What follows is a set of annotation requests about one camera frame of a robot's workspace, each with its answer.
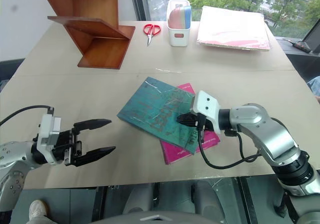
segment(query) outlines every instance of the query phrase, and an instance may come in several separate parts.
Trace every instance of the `plastic container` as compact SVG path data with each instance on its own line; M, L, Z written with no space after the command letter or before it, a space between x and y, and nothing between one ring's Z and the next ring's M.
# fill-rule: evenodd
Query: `plastic container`
M170 13L178 7L190 6L188 0L169 0L168 7L166 9L166 25L169 30L169 41L173 47L186 47L189 42L190 27L188 29L172 29L169 27Z

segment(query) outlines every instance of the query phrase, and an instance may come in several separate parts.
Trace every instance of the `blue book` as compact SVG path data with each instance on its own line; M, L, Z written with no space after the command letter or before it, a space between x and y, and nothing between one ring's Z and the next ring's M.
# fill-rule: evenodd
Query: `blue book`
M193 97L192 93L148 77L117 117L194 154L198 146L196 128L176 121L190 111Z

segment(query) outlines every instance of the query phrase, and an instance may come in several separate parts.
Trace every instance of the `white wall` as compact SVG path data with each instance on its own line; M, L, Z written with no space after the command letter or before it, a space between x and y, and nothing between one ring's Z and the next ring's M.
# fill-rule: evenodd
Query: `white wall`
M136 21L132 0L118 0L119 20ZM0 61L25 58L55 16L47 0L1 0Z

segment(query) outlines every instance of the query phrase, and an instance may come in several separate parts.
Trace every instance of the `wooden stand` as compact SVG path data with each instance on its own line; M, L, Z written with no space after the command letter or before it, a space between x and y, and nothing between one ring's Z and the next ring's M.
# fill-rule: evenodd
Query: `wooden stand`
M83 54L82 68L120 69L135 26L119 25L118 0L48 0Z

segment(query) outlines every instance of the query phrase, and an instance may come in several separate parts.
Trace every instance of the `magenta book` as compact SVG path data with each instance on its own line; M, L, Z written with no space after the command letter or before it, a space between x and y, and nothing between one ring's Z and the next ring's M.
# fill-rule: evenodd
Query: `magenta book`
M185 90L186 92L195 94L195 91L193 90L190 83L179 85L178 88ZM192 155L190 152L181 147L177 147L163 140L160 140L160 142L163 149L164 161L167 165ZM220 139L215 132L204 132L204 143L202 143L202 147L204 150L217 145L218 142L220 142Z

